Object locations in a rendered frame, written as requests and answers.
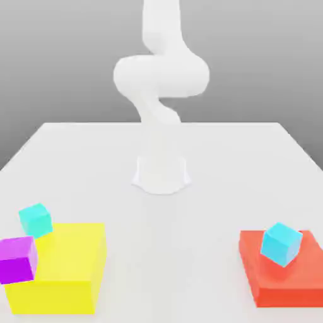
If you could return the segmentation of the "small turquoise cube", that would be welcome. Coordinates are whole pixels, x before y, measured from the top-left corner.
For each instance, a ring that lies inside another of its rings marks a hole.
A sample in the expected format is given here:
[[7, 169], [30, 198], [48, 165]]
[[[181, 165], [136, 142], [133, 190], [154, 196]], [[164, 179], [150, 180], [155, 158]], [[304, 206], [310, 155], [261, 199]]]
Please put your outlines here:
[[28, 236], [40, 238], [53, 231], [51, 215], [41, 203], [20, 210], [18, 215], [23, 231]]

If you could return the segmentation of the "small sky blue cube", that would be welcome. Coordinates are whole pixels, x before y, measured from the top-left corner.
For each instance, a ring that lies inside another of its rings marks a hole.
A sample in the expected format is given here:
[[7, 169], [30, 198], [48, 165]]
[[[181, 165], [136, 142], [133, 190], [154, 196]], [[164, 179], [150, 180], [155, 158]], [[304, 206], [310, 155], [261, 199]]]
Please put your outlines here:
[[278, 222], [264, 232], [261, 254], [286, 267], [298, 255], [302, 239], [303, 233]]

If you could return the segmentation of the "small purple cube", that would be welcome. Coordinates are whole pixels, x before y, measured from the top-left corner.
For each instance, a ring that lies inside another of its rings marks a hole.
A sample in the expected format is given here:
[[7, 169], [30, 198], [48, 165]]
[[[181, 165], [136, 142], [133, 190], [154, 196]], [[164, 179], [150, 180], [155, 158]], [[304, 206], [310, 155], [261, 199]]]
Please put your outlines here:
[[37, 248], [32, 236], [0, 240], [0, 284], [34, 280], [37, 264]]

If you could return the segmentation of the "large yellow box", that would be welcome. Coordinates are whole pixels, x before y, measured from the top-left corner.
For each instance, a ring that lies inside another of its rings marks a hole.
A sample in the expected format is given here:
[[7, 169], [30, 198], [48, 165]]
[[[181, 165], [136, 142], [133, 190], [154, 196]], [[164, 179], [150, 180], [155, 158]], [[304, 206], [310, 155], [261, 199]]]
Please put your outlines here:
[[107, 258], [103, 223], [55, 223], [36, 240], [35, 279], [5, 285], [15, 315], [91, 315]]

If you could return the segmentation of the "large orange box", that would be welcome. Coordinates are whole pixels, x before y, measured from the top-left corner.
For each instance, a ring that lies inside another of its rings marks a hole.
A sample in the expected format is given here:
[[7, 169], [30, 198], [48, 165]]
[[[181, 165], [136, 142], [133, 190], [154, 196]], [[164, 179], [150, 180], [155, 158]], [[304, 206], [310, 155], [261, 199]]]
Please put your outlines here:
[[263, 230], [242, 230], [239, 252], [257, 307], [323, 307], [323, 249], [309, 230], [296, 258], [281, 267], [261, 255]]

